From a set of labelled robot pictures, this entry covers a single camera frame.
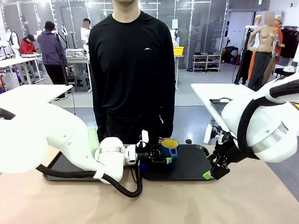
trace black pants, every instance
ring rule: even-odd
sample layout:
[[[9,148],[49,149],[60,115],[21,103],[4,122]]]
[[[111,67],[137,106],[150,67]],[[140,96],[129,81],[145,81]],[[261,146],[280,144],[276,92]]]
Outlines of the black pants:
[[[53,84],[65,84],[64,71],[62,70],[62,66],[60,64],[45,64],[44,66]]]
[[[139,142],[139,135],[141,135],[141,131],[146,130],[149,133],[149,143],[157,144],[159,141],[161,125],[162,122],[159,116],[155,119],[149,119],[143,123],[133,124],[119,121],[111,115],[107,115],[104,138],[117,137],[123,144],[136,144]]]
[[[244,57],[243,58],[243,63],[242,63],[241,69],[238,70],[237,77],[238,76],[240,76],[240,78],[242,77],[242,84],[243,85],[246,84],[246,81],[248,79],[248,71],[249,71],[249,67],[250,67],[252,53],[253,52],[251,50],[247,50],[245,52],[245,54],[242,55],[242,57]]]
[[[248,88],[258,91],[263,85],[263,75],[271,59],[270,52],[256,52]]]

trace black clothes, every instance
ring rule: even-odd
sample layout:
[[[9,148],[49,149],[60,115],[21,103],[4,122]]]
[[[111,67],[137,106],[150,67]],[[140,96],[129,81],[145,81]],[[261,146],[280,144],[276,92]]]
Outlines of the black clothes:
[[[285,48],[281,48],[281,57],[294,58],[298,47],[298,35],[296,30],[284,28],[281,30],[283,35],[283,44]]]
[[[62,70],[62,66],[60,64],[45,64],[44,66],[53,84],[65,84],[64,71]]]
[[[248,88],[258,91],[263,85],[263,75],[271,59],[271,52],[256,52]]]
[[[109,15],[92,28],[89,54],[99,140],[109,129],[107,114],[130,126],[146,126],[160,116],[163,124],[156,132],[170,137],[175,72],[168,27],[142,11],[130,23]]]
[[[237,77],[239,75],[240,78],[242,78],[242,84],[245,85],[246,84],[246,81],[248,79],[248,71],[249,71],[249,67],[250,67],[250,62],[251,62],[251,58],[252,58],[252,51],[251,50],[247,50],[245,52],[244,55],[242,55],[242,57],[244,57],[243,59],[243,64],[242,64],[242,67],[241,69],[238,70],[238,73],[237,73]]]
[[[157,130],[160,130],[161,125],[160,117],[142,124],[130,124],[121,122],[108,114],[103,138],[113,136],[119,138],[123,144],[136,144],[139,142],[141,131],[146,130],[149,133],[149,143],[154,145],[159,141]]]

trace black knob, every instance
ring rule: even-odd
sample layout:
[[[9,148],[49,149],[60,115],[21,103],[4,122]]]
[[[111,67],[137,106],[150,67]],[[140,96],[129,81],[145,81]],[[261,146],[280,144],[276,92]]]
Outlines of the black knob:
[[[192,144],[192,141],[191,141],[191,139],[186,139],[186,144]]]

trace black tray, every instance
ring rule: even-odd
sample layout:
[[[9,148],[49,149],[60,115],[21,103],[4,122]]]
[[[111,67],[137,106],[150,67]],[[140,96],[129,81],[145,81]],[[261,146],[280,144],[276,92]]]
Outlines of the black tray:
[[[212,168],[212,164],[206,159],[209,155],[208,150],[200,145],[179,145],[178,159],[173,170],[161,169],[147,166],[141,166],[141,175],[146,180],[151,181],[206,181],[202,176]],[[64,171],[76,172],[83,171],[73,165],[61,152],[59,152],[48,168]],[[98,181],[92,177],[86,178],[60,178],[43,174],[43,177],[49,181]]]

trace yellow bin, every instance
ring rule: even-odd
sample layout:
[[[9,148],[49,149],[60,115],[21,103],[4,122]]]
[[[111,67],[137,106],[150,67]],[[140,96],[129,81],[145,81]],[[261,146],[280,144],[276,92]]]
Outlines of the yellow bin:
[[[184,47],[173,47],[174,56],[183,55]]]

